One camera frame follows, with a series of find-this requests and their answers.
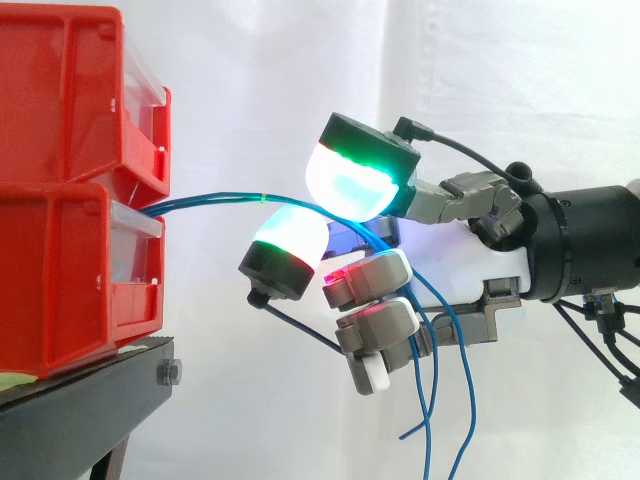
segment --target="stacked red bins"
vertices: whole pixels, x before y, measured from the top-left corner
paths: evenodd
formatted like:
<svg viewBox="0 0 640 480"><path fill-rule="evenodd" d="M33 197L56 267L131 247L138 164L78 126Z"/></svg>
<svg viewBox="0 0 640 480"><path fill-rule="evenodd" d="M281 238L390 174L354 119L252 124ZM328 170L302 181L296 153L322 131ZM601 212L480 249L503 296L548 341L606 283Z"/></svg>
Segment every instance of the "stacked red bins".
<svg viewBox="0 0 640 480"><path fill-rule="evenodd" d="M162 327L170 94L108 7L0 3L0 372Z"/></svg>

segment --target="blue cable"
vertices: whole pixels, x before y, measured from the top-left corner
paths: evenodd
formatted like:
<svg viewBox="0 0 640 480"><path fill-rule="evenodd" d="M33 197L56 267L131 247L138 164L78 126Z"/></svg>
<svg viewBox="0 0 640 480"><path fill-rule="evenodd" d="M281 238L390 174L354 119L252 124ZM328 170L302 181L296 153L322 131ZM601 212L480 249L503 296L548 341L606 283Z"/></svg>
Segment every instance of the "blue cable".
<svg viewBox="0 0 640 480"><path fill-rule="evenodd" d="M438 391L438 371L439 371L439 361L438 361L438 340L436 337L436 331L433 329L433 325L427 318L427 315L424 313L420 302L416 298L416 295L413 293L411 288L403 289L403 294L409 299L413 308L418 312L418 314L422 317L422 321L429 330L429 336L431 337L431 344L433 345L433 383L431 385L431 399L429 400L429 409L428 409L428 417L431 418L433 415L433 409L436 404L436 392Z"/></svg>
<svg viewBox="0 0 640 480"><path fill-rule="evenodd" d="M344 220L340 217L337 217L336 215L331 214L330 212L327 212L326 210L324 210L323 208L314 205L314 204L310 204L307 202L302 202L299 200L295 200L289 197L282 197L279 195L265 195L265 194L261 194L261 193L242 193L242 192L223 192L223 193L217 193L217 194L207 194L207 195L200 195L197 197L188 197L188 198L183 198L183 199L177 199L177 200L170 200L167 202L163 202L157 205L153 205L151 207L148 207L144 210L142 210L143 213L152 216L152 217L156 217L156 216L160 216L160 215L164 215L165 213L168 213L172 210L178 210L178 209L182 209L182 208L190 208L190 207L196 207L196 206L201 206L201 205L211 205L211 204L219 204L219 203L243 203L243 202L255 202L255 201L270 201L270 202L282 202L282 203L290 203L293 205L298 205L301 207L306 207L309 208L321 215L324 215L334 221L337 221L343 225L345 225L346 227L350 228L351 230L353 230L354 232L356 232L359 236L361 236L365 241L367 241L372 247L374 247L374 249L376 251L383 251L383 250L387 250L390 247L384 242L382 241L380 238L378 238L377 236L375 236L372 232L370 232L369 230L367 230L364 226L354 223L354 222L350 222L348 220ZM460 322L455 314L455 312L453 311L453 309L451 308L451 306L446 302L446 300L442 297L442 295L440 295L440 293L424 278L422 277L422 275L420 275L417 271L413 270L414 276L418 279L418 281L420 281L425 287L427 287L427 289L429 289L429 291L431 291L431 293L438 299L438 301L443 305L445 311L447 311L447 313L451 316L452 322L454 324L454 327L456 329L456 333L458 335L458 340L459 340L459 345L460 345L460 353L461 353L461 357L462 357L462 363L465 369L465 374L467 376L467 383L469 385L469 397L470 397L470 403L471 403L471 425L469 427L469 433L464 441L464 443L462 444L462 446L460 447L460 450L458 451L458 455L456 457L456 461L454 462L454 465L451 469L451 473L449 474L449 479L453 479L453 477L455 476L455 473L458 469L458 466L460 464L460 461L462 459L462 456L467 448L467 446L469 445L472 437L473 437L473 433L475 431L475 425L476 425L476 402L475 402L475 392L473 389L473 381L471 378L471 369L469 367L469 362L467 360L467 356L466 356L466 352L465 352L465 347L464 347L464 338L463 338L463 332L462 332L462 327L460 326ZM413 300L415 300L415 303L417 303L417 299L415 299L415 295L413 294L413 292L411 291L411 288L409 286L407 286L405 288L405 292L408 296L410 296L410 301L412 300L411 297L413 297ZM424 311L422 310L422 308L420 307L419 303L417 304L417 310L420 313L420 315L423 317L423 320L425 320L425 324L428 326L429 328L429 334L431 335L431 338L433 340L433 345L434 345L434 382L433 382L433 390L432 390L432 395L431 395L431 401L430 401L430 407L429 409L426 408L426 402L424 400L424 393L422 391L422 383L421 383L421 377L420 377L420 367L418 365L418 360L419 360L419 355L418 357L416 357L417 354L417 347L415 345L415 340L413 339L413 337L410 339L411 341L411 345L412 345L412 352L414 354L414 364L416 366L415 370L416 370L416 385L418 386L418 396L420 397L420 403L421 403L421 407L423 410L423 416L424 416L424 421L423 423L416 427L415 429L412 430L419 430L423 425L426 426L426 431L427 431L427 458L425 459L425 478L427 478L428 473L429 473L429 466L430 466L430 446L431 446L431 429L430 429L430 425L429 425L429 417L431 414L433 414L433 408L435 406L435 393L436 393L436 389L437 389L437 354L436 352L436 345L437 345L437 341L436 341L436 336L435 336L435 331L433 331L433 327L431 326L431 323L428 321L428 319L426 318L426 315L424 314Z"/></svg>
<svg viewBox="0 0 640 480"><path fill-rule="evenodd" d="M420 353L413 336L409 337L411 345L411 353L413 354L413 368L416 374L416 388L418 389L418 398L420 399L420 407L422 408L422 416L424 417L425 431L427 435L427 451L425 453L423 480L429 479L429 470L431 469L431 422L429 421L429 411L427 410L427 402L424 400L424 392L422 391L422 375L420 374Z"/></svg>
<svg viewBox="0 0 640 480"><path fill-rule="evenodd" d="M458 345L460 346L460 357L462 358L462 365L464 367L464 373L467 377L467 384L469 386L469 402L471 404L471 423L469 425L469 433L467 433L467 437L465 438L460 450L458 451L458 455L456 456L456 460L453 463L453 467L451 468L451 472L449 473L449 480L452 480L455 477L456 472L458 471L458 467L460 465L460 461L462 460L462 456L466 451L471 439L473 438L473 433L476 429L476 394L473 388L473 379L471 378L471 368L469 367L469 360L467 359L467 352L464 346L464 334L462 332L462 326L460 325L460 321L458 320L458 316L455 314L451 306L447 303L447 301L440 295L440 293L422 276L420 273L413 270L413 275L416 279L422 283L427 289L438 299L438 301L442 304L445 311L451 317L451 321L453 322L454 328L456 329L456 334L458 336ZM404 438L411 435L412 433L417 432L422 428L424 424L417 425L412 428L409 432L403 435Z"/></svg>

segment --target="led light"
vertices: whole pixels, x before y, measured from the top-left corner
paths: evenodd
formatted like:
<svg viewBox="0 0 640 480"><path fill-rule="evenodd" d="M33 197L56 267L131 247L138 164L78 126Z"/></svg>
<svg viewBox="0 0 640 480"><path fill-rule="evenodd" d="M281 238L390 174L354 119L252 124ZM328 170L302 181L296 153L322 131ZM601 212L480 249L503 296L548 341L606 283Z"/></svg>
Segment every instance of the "led light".
<svg viewBox="0 0 640 480"><path fill-rule="evenodd" d="M287 205L274 213L253 239L275 245L315 270L327 249L329 229L316 212Z"/></svg>
<svg viewBox="0 0 640 480"><path fill-rule="evenodd" d="M376 217L398 193L389 174L354 163L322 144L307 165L307 187L318 205L354 222Z"/></svg>

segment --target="white fabric background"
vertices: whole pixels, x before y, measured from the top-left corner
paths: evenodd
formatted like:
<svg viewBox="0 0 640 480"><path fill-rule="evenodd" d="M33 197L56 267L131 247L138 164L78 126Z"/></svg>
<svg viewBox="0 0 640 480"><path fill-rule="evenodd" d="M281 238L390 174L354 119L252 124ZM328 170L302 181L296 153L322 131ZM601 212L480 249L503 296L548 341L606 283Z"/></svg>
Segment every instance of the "white fabric background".
<svg viewBox="0 0 640 480"><path fill-rule="evenodd" d="M309 199L306 159L332 111L382 129L413 116L502 165L529 162L551 191L640 177L632 0L112 3L173 92L173 196ZM476 169L423 151L427 180ZM342 359L244 302L236 268L273 210L168 216L162 333L175 335L185 372L132 435L125 480L420 478L424 436L396 439L419 419L411 369L361 398ZM330 335L319 285L280 306ZM638 478L638 412L549 307L527 308L497 344L469 351L479 421L457 478ZM432 478L446 478L468 421L449 349Z"/></svg>

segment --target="clear plastic bin front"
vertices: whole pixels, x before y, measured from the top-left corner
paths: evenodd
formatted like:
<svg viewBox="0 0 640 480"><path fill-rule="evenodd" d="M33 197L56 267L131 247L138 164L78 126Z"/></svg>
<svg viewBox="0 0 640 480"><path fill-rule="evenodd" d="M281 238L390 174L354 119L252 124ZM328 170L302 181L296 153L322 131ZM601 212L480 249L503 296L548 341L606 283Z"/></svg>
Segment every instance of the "clear plastic bin front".
<svg viewBox="0 0 640 480"><path fill-rule="evenodd" d="M162 236L162 224L111 202L111 282L153 283L147 278L149 240Z"/></svg>
<svg viewBox="0 0 640 480"><path fill-rule="evenodd" d="M153 142L154 107L167 103L167 94L144 58L125 35L124 98L131 121Z"/></svg>

